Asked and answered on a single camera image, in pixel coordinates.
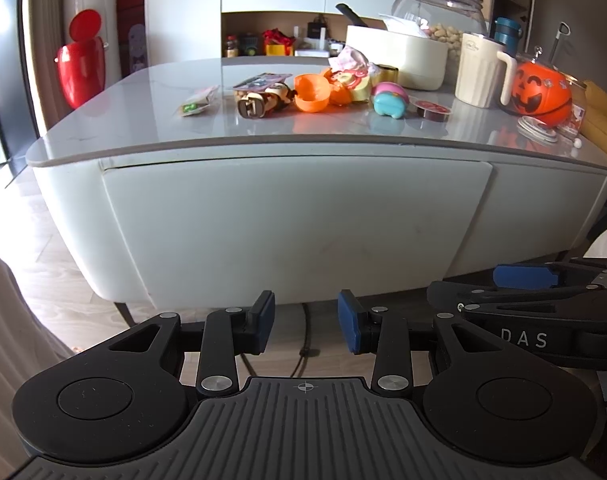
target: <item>wooden floor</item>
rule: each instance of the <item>wooden floor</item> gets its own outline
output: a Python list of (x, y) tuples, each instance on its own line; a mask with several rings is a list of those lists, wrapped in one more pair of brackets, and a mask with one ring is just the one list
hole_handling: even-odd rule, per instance
[[(30, 168), (0, 195), (0, 257), (15, 273), (36, 316), (71, 348), (90, 348), (128, 328), (114, 305), (93, 293), (77, 268)], [(408, 308), (412, 298), (395, 295), (387, 301), (391, 306)], [(425, 318), (429, 311), (426, 313), (424, 303), (418, 302), (417, 315)], [(159, 313), (152, 304), (131, 304), (130, 309), (137, 322)], [(312, 348), (319, 355), (309, 359), (305, 376), (364, 376), (369, 381), (375, 356), (354, 356), (347, 351), (335, 309), (331, 301), (311, 305)], [(180, 311), (182, 320), (205, 319), (207, 314)], [(279, 306), (266, 352), (250, 357), (258, 375), (290, 375), (303, 339), (301, 305)], [(199, 354), (186, 355), (181, 377), (184, 384), (195, 383), (198, 357)], [(430, 371), (424, 352), (413, 353), (413, 366), (415, 384), (427, 383)], [(238, 369), (243, 384), (247, 373), (241, 362)]]

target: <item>table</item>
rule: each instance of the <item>table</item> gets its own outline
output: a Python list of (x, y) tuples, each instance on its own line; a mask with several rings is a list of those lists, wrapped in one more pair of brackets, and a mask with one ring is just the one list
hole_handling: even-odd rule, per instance
[[(544, 146), (517, 118), (447, 91), (447, 123), (380, 117), (367, 104), (320, 114), (236, 112), (230, 88), (321, 61), (198, 60), (111, 86), (28, 151), (43, 196), (93, 290), (159, 309), (279, 303), (419, 288), (567, 250), (607, 196), (607, 155), (583, 139)], [(221, 85), (200, 116), (176, 110)]]

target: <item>gray tabletop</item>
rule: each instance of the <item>gray tabletop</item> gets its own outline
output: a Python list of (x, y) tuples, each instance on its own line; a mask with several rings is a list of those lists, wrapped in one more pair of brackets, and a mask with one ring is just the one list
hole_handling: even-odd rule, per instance
[[(192, 146), (267, 142), (366, 142), (449, 146), (565, 160), (607, 170), (607, 155), (583, 139), (573, 148), (559, 136), (540, 143), (520, 133), (517, 117), (498, 108), (467, 105), (447, 89), (408, 91), (452, 108), (445, 123), (408, 113), (403, 120), (381, 117), (368, 104), (329, 106), (305, 114), (289, 107), (260, 120), (242, 118), (231, 88), (262, 72), (318, 73), (325, 60), (240, 57), (170, 63), (141, 70), (117, 82), (63, 118), (28, 150), (30, 166), (56, 166), (79, 160)], [(292, 84), (292, 78), (286, 81)], [(197, 89), (219, 85), (215, 105), (198, 116), (180, 117), (178, 107)]]

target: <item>teal toy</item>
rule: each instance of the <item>teal toy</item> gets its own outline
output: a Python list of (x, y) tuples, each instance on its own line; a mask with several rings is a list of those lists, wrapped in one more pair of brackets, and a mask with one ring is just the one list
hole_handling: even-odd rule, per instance
[(379, 115), (389, 115), (393, 119), (401, 119), (406, 113), (406, 101), (395, 92), (379, 92), (373, 98), (373, 105)]

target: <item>black cable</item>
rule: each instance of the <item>black cable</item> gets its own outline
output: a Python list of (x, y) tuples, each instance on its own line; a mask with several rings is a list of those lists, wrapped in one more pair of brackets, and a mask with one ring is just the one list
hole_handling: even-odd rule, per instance
[(248, 375), (250, 377), (257, 377), (257, 372), (255, 371), (255, 368), (253, 368), (252, 365), (250, 364), (250, 361), (248, 361), (246, 354), (240, 354), (240, 357), (242, 358), (242, 361), (244, 362), (244, 365), (246, 366), (246, 369), (248, 370)]
[(302, 377), (304, 374), (304, 370), (306, 365), (308, 364), (308, 357), (311, 354), (310, 344), (311, 344), (311, 317), (310, 317), (310, 307), (307, 303), (302, 303), (303, 308), (303, 316), (305, 318), (305, 332), (303, 334), (303, 346), (301, 350), (299, 350), (299, 361), (295, 366), (295, 369), (290, 374), (290, 377)]

